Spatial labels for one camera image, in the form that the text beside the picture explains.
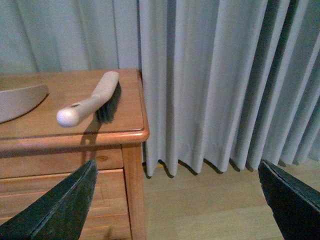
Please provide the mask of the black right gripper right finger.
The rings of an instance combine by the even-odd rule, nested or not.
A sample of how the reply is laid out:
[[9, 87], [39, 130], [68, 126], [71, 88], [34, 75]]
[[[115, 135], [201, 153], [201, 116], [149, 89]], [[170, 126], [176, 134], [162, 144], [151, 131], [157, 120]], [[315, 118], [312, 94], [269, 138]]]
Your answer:
[[320, 192], [262, 160], [258, 166], [261, 188], [285, 240], [320, 238]]

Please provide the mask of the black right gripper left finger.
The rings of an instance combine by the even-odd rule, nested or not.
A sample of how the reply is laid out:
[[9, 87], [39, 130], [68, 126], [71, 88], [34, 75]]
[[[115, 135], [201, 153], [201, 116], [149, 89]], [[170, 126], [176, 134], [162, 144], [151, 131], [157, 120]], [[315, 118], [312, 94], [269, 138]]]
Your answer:
[[89, 160], [0, 226], [2, 240], [78, 240], [92, 204], [97, 163]]

